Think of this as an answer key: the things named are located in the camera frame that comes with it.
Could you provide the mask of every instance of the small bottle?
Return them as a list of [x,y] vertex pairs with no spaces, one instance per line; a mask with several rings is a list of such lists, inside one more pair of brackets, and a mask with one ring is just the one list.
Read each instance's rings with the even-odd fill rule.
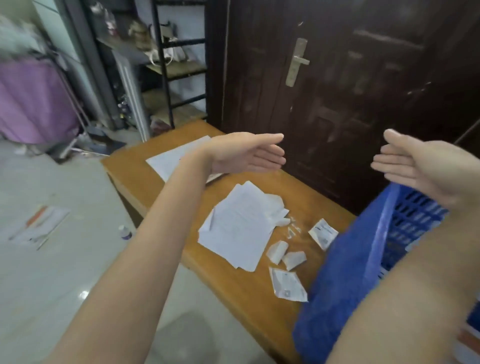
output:
[[132,232],[125,226],[119,226],[120,236],[123,240],[130,240],[132,238]]

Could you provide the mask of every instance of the tile floor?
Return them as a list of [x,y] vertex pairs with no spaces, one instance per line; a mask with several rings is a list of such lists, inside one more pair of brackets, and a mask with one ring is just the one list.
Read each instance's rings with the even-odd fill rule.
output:
[[[115,137],[138,143],[136,133]],[[98,158],[77,157],[59,166],[45,155],[17,156],[15,148],[0,141],[0,226],[40,204],[72,209],[38,251],[0,244],[1,362],[28,364],[47,356],[84,291],[125,247],[118,226],[133,226]],[[181,354],[207,347],[215,355],[208,363],[273,363],[195,274],[180,266],[146,362],[203,363]]]

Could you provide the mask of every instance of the right hand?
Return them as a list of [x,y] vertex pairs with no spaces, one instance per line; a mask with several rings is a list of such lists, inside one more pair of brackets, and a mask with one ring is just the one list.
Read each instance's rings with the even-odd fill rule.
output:
[[453,209],[480,203],[480,159],[443,141],[423,142],[385,130],[389,143],[371,167],[389,181],[413,187],[441,206]]

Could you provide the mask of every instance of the white wall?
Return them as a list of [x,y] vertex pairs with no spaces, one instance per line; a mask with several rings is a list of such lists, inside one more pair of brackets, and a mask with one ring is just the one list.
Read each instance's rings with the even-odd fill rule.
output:
[[43,29],[32,0],[0,0],[0,14],[14,21],[24,20]]
[[[150,5],[145,0],[135,0],[137,12],[145,24],[152,23]],[[176,28],[178,39],[194,39],[205,37],[204,7],[203,6],[159,6],[158,17],[160,23],[168,21]],[[183,50],[189,59],[205,65],[205,44],[185,46]],[[182,100],[205,93],[205,74],[183,78],[170,82],[170,90],[180,95]],[[192,105],[205,111],[205,100],[199,100]]]

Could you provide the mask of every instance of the wooden table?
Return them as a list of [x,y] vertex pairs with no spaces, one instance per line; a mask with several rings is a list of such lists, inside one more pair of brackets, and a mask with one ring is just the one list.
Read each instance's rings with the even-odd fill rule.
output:
[[[165,152],[202,136],[222,132],[204,121],[194,121],[132,148],[122,149],[102,160],[132,219],[138,225],[164,185],[163,180],[145,162],[149,157]],[[303,250],[307,261],[295,269],[308,290],[322,264],[325,253],[309,236],[308,230],[321,218],[342,232],[354,215],[314,191],[284,171],[267,174],[242,173],[226,175],[211,182],[202,197],[190,235],[182,254],[182,263],[217,295],[230,312],[244,325],[258,343],[278,362],[300,363],[292,329],[300,303],[275,297],[268,267],[274,266],[265,254],[255,272],[234,269],[225,259],[197,242],[198,229],[212,208],[224,199],[237,183],[252,181],[262,191],[283,198],[290,216],[297,221],[301,233],[287,239],[287,227],[275,228],[268,245],[285,240],[288,251]]]

